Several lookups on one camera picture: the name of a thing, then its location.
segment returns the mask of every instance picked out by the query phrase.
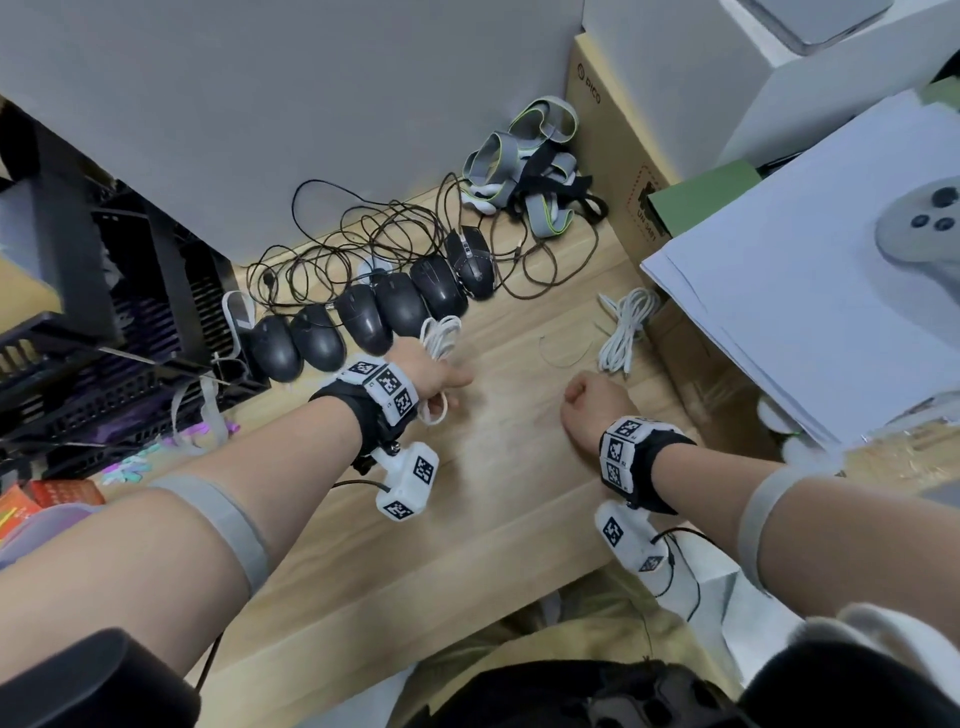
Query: bundled white charging cable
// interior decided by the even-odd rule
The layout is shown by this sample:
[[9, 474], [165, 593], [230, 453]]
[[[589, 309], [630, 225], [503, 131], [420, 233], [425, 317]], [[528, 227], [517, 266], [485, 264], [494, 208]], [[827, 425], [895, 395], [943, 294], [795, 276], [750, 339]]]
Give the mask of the bundled white charging cable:
[[602, 293], [600, 304], [616, 320], [613, 336], [600, 349], [597, 364], [601, 372], [630, 373], [634, 359], [634, 337], [643, 323], [660, 307], [660, 297], [648, 288], [635, 288], [618, 302]]
[[[446, 359], [453, 348], [457, 345], [457, 339], [460, 337], [462, 328], [460, 319], [456, 316], [444, 316], [440, 321], [427, 319], [420, 327], [420, 343], [434, 359]], [[440, 415], [433, 419], [430, 414], [430, 407], [426, 400], [420, 402], [417, 410], [417, 416], [420, 421], [426, 425], [439, 425], [446, 417], [446, 394], [441, 392], [444, 399], [444, 410]]]

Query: gray arm strap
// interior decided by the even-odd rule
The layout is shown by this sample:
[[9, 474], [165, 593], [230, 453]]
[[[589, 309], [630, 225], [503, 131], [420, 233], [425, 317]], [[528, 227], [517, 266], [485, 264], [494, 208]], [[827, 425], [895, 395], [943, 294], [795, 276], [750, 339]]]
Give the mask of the gray arm strap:
[[243, 509], [217, 485], [194, 475], [165, 475], [152, 487], [176, 494], [217, 529], [247, 575], [250, 596], [255, 595], [270, 576], [270, 559], [263, 538]]
[[750, 583], [769, 594], [760, 581], [759, 553], [760, 538], [763, 536], [763, 526], [773, 513], [774, 507], [788, 490], [805, 477], [810, 477], [807, 470], [786, 466], [773, 471], [760, 483], [759, 487], [750, 496], [747, 507], [740, 517], [740, 532], [736, 539], [736, 551], [740, 559], [740, 568]]

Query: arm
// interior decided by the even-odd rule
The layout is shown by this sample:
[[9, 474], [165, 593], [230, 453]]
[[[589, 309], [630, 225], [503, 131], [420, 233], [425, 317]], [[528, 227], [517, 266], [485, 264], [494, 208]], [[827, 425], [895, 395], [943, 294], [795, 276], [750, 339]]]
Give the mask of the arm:
[[[627, 391], [582, 373], [567, 387], [564, 427], [596, 451], [604, 430], [637, 414]], [[658, 495], [734, 560], [740, 516], [782, 463], [671, 445], [654, 462]], [[763, 530], [760, 576], [801, 615], [834, 616], [852, 602], [889, 607], [960, 643], [960, 511], [836, 477], [810, 477], [777, 504]]]
[[[397, 338], [422, 399], [472, 377]], [[324, 397], [178, 470], [218, 483], [262, 534], [273, 568], [360, 451], [350, 408]], [[0, 571], [0, 683], [83, 637], [119, 626], [180, 674], [243, 608], [246, 576], [213, 527], [171, 493], [144, 490]]]

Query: gaming mouse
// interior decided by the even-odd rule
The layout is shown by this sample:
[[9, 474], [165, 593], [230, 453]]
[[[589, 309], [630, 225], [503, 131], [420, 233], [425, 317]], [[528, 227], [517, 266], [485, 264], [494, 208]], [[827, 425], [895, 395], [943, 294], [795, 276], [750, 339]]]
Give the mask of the gaming mouse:
[[422, 257], [410, 267], [410, 278], [438, 321], [444, 316], [467, 313], [467, 296], [442, 255]]
[[394, 335], [380, 319], [376, 296], [366, 283], [354, 283], [341, 293], [334, 307], [353, 341], [366, 353], [383, 356], [394, 343]]
[[314, 369], [336, 372], [347, 359], [344, 337], [330, 319], [326, 306], [311, 303], [300, 309], [290, 322], [297, 351]]
[[300, 376], [303, 357], [283, 316], [264, 316], [251, 330], [250, 338], [253, 359], [270, 379], [288, 382]]
[[444, 242], [446, 259], [473, 298], [485, 301], [493, 295], [493, 261], [487, 240], [479, 228], [464, 225], [463, 234], [452, 232]]
[[430, 316], [420, 291], [405, 273], [383, 276], [373, 285], [380, 316], [399, 336], [420, 336], [423, 322]]

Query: silver device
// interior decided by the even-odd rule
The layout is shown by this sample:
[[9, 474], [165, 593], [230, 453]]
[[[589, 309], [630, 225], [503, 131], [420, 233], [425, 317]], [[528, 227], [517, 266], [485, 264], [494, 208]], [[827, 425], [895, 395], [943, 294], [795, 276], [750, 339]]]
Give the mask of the silver device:
[[809, 56], [880, 19], [894, 0], [740, 0], [791, 51]]

